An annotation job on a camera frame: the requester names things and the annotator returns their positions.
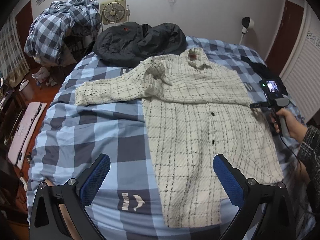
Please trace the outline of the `right forearm tweed sleeve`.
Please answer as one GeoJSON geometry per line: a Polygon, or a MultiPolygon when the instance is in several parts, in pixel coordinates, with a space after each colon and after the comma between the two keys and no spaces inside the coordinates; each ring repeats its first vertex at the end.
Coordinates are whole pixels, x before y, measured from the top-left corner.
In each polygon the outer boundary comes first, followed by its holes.
{"type": "Polygon", "coordinates": [[[307,186],[308,200],[313,212],[319,213],[319,129],[310,126],[298,152],[310,178],[307,186]]]}

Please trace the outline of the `person's right hand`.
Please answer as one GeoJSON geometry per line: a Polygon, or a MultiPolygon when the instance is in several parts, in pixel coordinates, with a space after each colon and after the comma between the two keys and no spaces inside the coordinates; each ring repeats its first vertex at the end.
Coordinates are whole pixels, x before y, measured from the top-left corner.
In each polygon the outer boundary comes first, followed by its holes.
{"type": "Polygon", "coordinates": [[[301,124],[291,113],[291,111],[287,109],[281,108],[279,111],[276,112],[276,115],[283,116],[285,118],[290,137],[301,144],[303,142],[308,128],[301,124]]]}

